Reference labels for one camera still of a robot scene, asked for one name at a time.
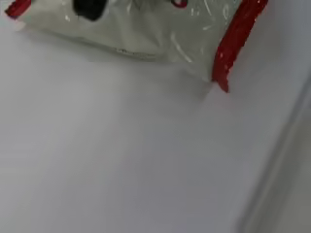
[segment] red strip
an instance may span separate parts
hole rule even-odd
[[[213,81],[229,91],[227,75],[268,0],[243,0],[216,52]]]
[[[16,0],[11,6],[6,10],[8,17],[12,19],[17,19],[22,14],[27,11],[31,5],[31,0]]]
[[[171,3],[177,8],[186,8],[189,0],[182,0],[178,2],[177,0],[171,0]]]

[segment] plastic bag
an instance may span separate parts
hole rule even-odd
[[[227,75],[268,0],[16,0],[11,18],[143,59]]]

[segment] white surface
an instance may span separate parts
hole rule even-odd
[[[297,157],[292,185],[279,210],[272,232],[307,233],[311,230],[311,111],[300,124],[291,150]]]
[[[310,5],[271,1],[206,96],[1,18],[0,231],[237,231],[310,74]]]

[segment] clear plastic bag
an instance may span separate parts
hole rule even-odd
[[[135,57],[182,62],[204,81],[217,81],[225,91],[229,69],[267,3],[267,0],[77,1],[17,0],[7,15],[37,28]]]

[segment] black object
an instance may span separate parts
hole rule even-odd
[[[73,0],[74,12],[79,17],[97,21],[104,13],[108,0]]]

